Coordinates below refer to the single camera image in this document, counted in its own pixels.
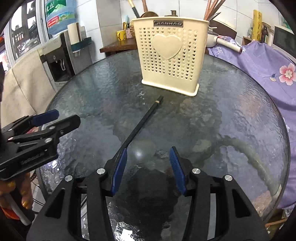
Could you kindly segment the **left hand gold nails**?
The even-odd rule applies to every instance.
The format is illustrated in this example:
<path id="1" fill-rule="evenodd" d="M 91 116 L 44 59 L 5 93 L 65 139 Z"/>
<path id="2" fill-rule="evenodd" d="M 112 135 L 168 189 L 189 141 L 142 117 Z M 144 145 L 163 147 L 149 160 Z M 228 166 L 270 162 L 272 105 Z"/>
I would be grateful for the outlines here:
<path id="1" fill-rule="evenodd" d="M 33 205 L 33 195 L 31 189 L 31 179 L 30 173 L 24 174 L 23 176 L 19 176 L 15 180 L 11 181 L 1 181 L 1 207 L 11 209 L 10 204 L 7 202 L 5 198 L 5 194 L 11 193 L 14 190 L 18 194 L 21 195 L 22 199 L 20 204 L 25 209 L 31 209 Z"/>

